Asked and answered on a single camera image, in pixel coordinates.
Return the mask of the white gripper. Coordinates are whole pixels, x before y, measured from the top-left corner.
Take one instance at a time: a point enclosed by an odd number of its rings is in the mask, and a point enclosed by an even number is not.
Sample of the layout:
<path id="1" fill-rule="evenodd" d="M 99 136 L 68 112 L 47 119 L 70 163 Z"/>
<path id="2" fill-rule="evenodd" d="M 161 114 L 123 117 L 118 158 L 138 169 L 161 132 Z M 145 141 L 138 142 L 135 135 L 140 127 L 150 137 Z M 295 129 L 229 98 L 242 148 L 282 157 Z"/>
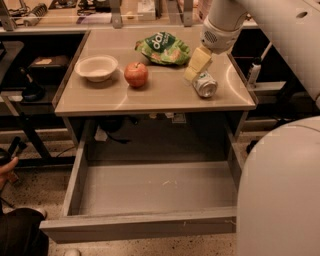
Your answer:
<path id="1" fill-rule="evenodd" d="M 212 62 L 212 53 L 221 54 L 231 49 L 238 39 L 241 29 L 226 31 L 217 28 L 208 18 L 203 22 L 200 41 L 203 46 L 197 47 L 184 72 L 184 79 L 193 83 Z"/>

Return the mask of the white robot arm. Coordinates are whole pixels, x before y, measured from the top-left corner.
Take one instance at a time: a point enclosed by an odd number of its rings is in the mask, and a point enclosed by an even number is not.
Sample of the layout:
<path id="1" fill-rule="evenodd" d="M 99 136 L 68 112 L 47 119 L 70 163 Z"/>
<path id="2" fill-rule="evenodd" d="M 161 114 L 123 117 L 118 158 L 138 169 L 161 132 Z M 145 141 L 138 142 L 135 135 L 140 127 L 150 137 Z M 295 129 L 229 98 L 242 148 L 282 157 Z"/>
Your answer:
<path id="1" fill-rule="evenodd" d="M 195 80 L 228 50 L 247 15 L 313 100 L 320 93 L 320 9 L 315 0 L 212 0 L 184 77 Z M 248 155 L 237 200 L 237 256 L 320 256 L 320 117 L 267 133 Z"/>

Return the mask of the person's hand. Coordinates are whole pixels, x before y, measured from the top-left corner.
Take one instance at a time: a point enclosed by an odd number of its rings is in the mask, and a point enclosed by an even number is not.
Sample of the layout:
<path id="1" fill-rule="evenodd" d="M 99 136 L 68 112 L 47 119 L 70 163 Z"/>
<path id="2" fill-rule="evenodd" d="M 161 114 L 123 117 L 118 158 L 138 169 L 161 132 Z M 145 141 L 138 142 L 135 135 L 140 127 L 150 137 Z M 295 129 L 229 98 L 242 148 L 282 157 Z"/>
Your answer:
<path id="1" fill-rule="evenodd" d="M 8 180 L 8 173 L 11 172 L 19 162 L 18 157 L 14 157 L 9 163 L 0 166 L 0 190 Z"/>

